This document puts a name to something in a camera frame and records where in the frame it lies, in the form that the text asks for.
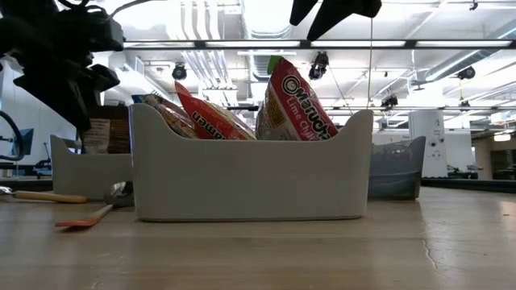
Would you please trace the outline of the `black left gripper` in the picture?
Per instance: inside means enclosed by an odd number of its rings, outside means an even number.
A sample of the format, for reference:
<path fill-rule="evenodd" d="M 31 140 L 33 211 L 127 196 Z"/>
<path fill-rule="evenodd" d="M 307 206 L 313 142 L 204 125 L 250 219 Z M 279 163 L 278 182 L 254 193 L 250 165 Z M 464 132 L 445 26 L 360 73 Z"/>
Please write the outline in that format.
<path fill-rule="evenodd" d="M 121 52 L 123 29 L 106 10 L 90 0 L 0 0 L 0 57 L 22 66 L 44 57 L 82 67 L 95 52 Z M 120 84 L 116 72 L 101 64 L 89 68 L 100 92 Z M 76 80 L 55 68 L 25 68 L 14 84 L 50 107 L 80 131 L 91 123 Z"/>

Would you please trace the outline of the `brown foil packet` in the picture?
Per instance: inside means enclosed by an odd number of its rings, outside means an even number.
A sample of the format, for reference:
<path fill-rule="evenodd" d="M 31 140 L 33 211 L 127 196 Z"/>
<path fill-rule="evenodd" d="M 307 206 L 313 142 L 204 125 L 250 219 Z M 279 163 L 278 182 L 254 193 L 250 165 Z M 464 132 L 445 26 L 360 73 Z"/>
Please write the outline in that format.
<path fill-rule="evenodd" d="M 129 116 L 126 106 L 98 106 L 89 110 L 91 128 L 82 131 L 86 154 L 129 154 Z"/>

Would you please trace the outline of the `blue yellow ramen packet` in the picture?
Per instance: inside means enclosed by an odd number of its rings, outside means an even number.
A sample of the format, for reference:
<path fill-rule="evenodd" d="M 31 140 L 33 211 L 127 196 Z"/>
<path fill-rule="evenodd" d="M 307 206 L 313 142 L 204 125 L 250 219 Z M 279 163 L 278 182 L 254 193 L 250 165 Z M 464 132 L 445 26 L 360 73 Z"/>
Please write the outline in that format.
<path fill-rule="evenodd" d="M 154 93 L 136 94 L 131 97 L 134 103 L 143 103 L 154 108 L 178 135 L 189 139 L 198 138 L 192 121 L 181 107 Z"/>

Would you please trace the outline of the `lime chili ramen packet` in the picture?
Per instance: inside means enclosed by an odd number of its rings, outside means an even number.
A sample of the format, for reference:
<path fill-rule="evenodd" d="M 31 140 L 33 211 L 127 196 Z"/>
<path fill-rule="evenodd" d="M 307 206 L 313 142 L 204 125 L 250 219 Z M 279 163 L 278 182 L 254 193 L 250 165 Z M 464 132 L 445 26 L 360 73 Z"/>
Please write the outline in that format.
<path fill-rule="evenodd" d="M 256 116 L 256 138 L 322 141 L 338 134 L 316 93 L 287 59 L 271 61 L 272 73 Z"/>

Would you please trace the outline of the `spoon wooden handle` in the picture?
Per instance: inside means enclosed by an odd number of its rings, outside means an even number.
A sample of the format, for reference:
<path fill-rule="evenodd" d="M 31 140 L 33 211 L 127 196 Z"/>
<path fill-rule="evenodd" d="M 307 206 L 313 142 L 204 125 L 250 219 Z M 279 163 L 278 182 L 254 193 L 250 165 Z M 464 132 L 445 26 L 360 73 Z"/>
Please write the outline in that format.
<path fill-rule="evenodd" d="M 13 191 L 11 188 L 0 186 L 0 195 L 10 195 L 15 199 L 30 201 L 52 201 L 68 204 L 82 204 L 87 202 L 86 197 L 74 195 L 60 195 L 54 193 L 42 193 L 31 191 Z"/>

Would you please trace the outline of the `red ramen packet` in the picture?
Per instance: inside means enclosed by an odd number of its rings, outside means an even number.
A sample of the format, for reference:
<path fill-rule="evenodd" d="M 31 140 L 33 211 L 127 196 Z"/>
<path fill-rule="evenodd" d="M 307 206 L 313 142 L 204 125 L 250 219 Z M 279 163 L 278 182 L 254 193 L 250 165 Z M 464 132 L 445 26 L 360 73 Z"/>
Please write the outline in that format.
<path fill-rule="evenodd" d="M 255 139 L 254 131 L 231 111 L 194 97 L 181 83 L 176 93 L 200 139 Z"/>

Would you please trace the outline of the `black overhead beam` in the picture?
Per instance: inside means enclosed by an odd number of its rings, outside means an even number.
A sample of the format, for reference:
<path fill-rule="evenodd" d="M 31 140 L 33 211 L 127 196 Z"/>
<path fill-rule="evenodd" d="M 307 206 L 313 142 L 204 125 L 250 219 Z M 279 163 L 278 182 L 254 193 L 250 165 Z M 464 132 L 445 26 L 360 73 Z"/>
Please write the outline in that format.
<path fill-rule="evenodd" d="M 516 39 L 352 39 L 352 40 L 130 40 L 127 50 L 506 50 L 516 48 Z"/>

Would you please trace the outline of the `blue computer monitor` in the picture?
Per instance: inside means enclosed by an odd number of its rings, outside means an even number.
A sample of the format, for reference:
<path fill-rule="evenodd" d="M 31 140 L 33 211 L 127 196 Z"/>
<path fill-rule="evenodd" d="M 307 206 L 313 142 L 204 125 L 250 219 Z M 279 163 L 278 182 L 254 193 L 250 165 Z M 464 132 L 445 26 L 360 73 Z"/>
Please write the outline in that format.
<path fill-rule="evenodd" d="M 34 129 L 22 129 L 20 131 L 20 134 L 22 136 L 22 145 L 23 150 L 22 153 L 24 155 L 30 155 L 31 154 L 31 147 L 32 147 L 32 141 L 34 136 Z"/>

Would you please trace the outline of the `white plastic bin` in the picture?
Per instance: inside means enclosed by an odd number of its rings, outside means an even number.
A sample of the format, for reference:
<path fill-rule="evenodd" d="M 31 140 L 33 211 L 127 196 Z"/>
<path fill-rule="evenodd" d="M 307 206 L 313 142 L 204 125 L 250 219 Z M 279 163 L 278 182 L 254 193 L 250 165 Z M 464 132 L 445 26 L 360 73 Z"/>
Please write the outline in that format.
<path fill-rule="evenodd" d="M 326 141 L 186 139 L 129 109 L 136 216 L 147 222 L 306 221 L 365 214 L 372 112 Z"/>
<path fill-rule="evenodd" d="M 132 180 L 130 154 L 78 155 L 55 135 L 50 136 L 50 148 L 55 194 L 101 200 L 114 184 Z"/>

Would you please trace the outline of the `white cylindrical appliance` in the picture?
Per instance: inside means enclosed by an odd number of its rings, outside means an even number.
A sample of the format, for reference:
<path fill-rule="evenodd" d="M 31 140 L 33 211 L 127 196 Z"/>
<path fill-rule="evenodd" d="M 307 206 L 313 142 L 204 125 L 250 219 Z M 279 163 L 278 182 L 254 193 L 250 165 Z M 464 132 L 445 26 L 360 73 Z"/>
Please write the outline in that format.
<path fill-rule="evenodd" d="M 425 137 L 422 177 L 447 177 L 447 155 L 443 112 L 416 110 L 409 113 L 410 137 Z"/>

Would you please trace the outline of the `dark grey translucent bin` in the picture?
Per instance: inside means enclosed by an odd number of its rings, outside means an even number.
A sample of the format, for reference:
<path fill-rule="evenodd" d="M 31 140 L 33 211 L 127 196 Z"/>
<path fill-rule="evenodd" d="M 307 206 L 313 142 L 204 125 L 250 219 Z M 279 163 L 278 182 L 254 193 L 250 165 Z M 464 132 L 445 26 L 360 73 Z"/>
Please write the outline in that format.
<path fill-rule="evenodd" d="M 368 198 L 415 200 L 419 197 L 426 138 L 372 146 Z"/>

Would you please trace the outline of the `silver ventilation duct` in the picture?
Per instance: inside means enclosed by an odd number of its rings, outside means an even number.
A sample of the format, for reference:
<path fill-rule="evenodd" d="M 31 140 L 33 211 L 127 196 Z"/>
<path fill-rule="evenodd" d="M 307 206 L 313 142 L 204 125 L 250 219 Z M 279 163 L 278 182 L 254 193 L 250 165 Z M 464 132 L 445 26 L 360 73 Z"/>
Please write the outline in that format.
<path fill-rule="evenodd" d="M 289 23 L 293 0 L 239 0 L 242 8 L 243 31 L 246 39 L 288 39 L 292 26 Z M 270 77 L 268 64 L 279 50 L 251 50 L 248 63 L 252 76 L 258 81 Z"/>

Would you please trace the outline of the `black aluminium table frame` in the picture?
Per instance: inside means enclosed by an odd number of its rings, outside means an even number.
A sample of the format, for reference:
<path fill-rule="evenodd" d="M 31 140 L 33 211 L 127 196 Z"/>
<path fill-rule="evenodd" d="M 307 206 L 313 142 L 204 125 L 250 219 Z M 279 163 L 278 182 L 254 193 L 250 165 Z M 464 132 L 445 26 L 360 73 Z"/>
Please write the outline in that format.
<path fill-rule="evenodd" d="M 3 179 L 0 185 L 14 190 L 52 191 L 52 180 Z M 470 180 L 470 179 L 431 179 L 422 178 L 422 187 L 442 189 L 462 189 L 492 193 L 516 194 L 516 180 Z"/>

